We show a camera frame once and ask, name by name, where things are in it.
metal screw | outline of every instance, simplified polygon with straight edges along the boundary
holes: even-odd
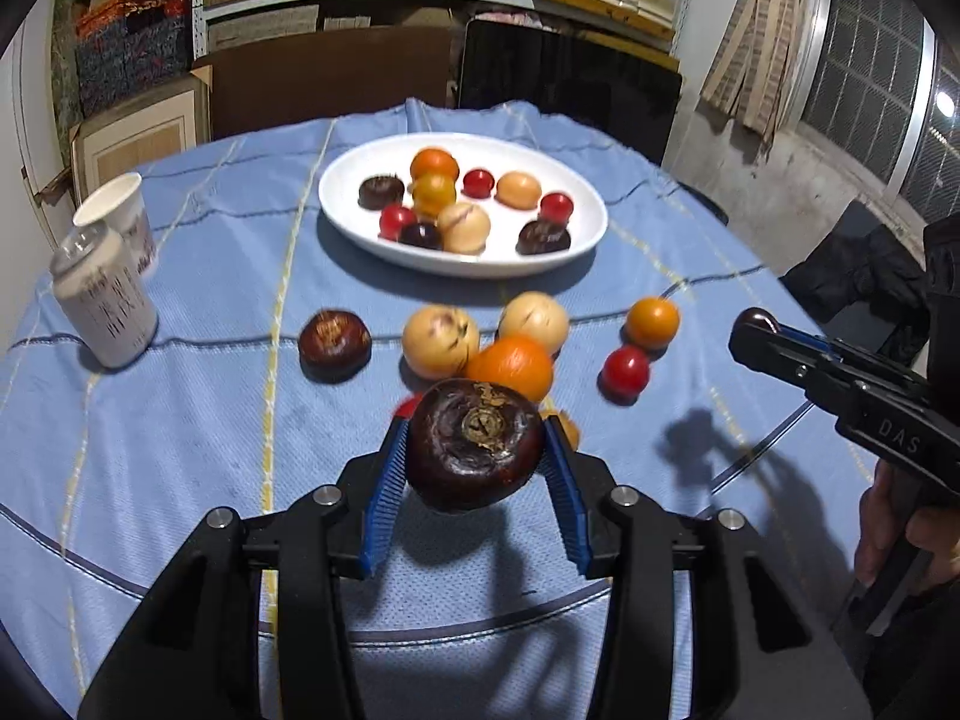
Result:
[[[340,492],[337,485],[323,485],[323,487],[316,488],[313,491],[313,500],[321,506],[333,506],[335,503],[339,503],[343,496],[344,493]]]
[[[233,522],[233,512],[230,509],[225,509],[220,507],[219,509],[213,509],[210,514],[206,516],[206,523],[211,528],[226,528],[227,525]]]
[[[717,522],[728,531],[738,531],[747,524],[747,518],[736,509],[722,509],[720,514],[717,514]]]
[[[627,485],[620,485],[610,491],[610,499],[618,506],[636,506],[640,503],[640,493]]]

human hand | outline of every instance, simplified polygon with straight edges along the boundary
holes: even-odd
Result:
[[[893,466],[878,461],[874,485],[860,498],[860,543],[853,556],[853,573],[867,587],[877,579],[898,536],[890,503],[893,480]],[[960,511],[919,509],[907,523],[906,538],[914,546],[933,553],[929,570],[915,592],[960,577]]]

window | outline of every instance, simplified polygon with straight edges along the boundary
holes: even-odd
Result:
[[[889,183],[904,148],[922,54],[923,15],[913,2],[830,0],[803,121]]]
[[[946,46],[938,55],[920,148],[901,193],[929,223],[960,211],[960,65]]]

black sleeve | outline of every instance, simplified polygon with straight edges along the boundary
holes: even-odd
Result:
[[[904,604],[863,679],[877,720],[960,716],[960,581]]]

red fruit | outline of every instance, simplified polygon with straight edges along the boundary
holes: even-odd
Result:
[[[414,395],[411,395],[407,399],[400,401],[400,405],[397,406],[397,410],[394,411],[394,416],[402,416],[404,419],[409,419],[414,415],[416,407],[419,405],[419,402],[424,399],[424,394],[422,392],[417,392]]]
[[[570,221],[570,215],[573,214],[573,200],[568,194],[562,191],[551,191],[545,194],[541,199],[541,218],[547,221],[553,221],[557,224],[565,224]]]
[[[395,241],[400,237],[400,230],[415,222],[416,214],[412,208],[396,203],[388,205],[380,212],[380,237]]]
[[[634,400],[650,381],[650,361],[642,349],[621,346],[607,357],[600,372],[600,384],[620,400]]]
[[[493,193],[493,174],[483,167],[474,167],[464,176],[464,194],[474,200],[486,200]]]

